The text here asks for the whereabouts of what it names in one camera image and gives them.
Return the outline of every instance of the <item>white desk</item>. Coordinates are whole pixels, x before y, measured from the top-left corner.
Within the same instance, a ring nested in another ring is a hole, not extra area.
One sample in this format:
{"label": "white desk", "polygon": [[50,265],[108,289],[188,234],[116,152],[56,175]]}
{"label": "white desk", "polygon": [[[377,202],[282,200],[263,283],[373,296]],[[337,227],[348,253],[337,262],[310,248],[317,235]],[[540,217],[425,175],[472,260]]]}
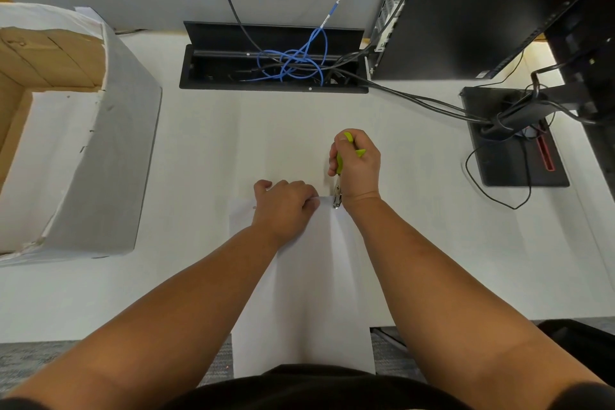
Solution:
{"label": "white desk", "polygon": [[[335,133],[359,127],[382,152],[382,196],[488,288],[531,319],[615,315],[613,203],[582,128],[553,124],[572,186],[534,189],[518,211],[488,201],[462,164],[472,150],[465,123],[369,94],[255,93],[178,88],[188,38],[124,38],[164,89],[136,250],[124,257],[0,269],[0,342],[80,339],[227,235],[229,198],[251,196],[260,178],[302,179],[330,194],[325,175]],[[525,87],[528,49],[506,83]],[[549,78],[543,78],[549,84]],[[450,103],[470,82],[390,82]],[[478,176],[475,161],[471,169]],[[492,189],[511,203],[527,189]],[[392,325],[363,259],[368,318]]]}

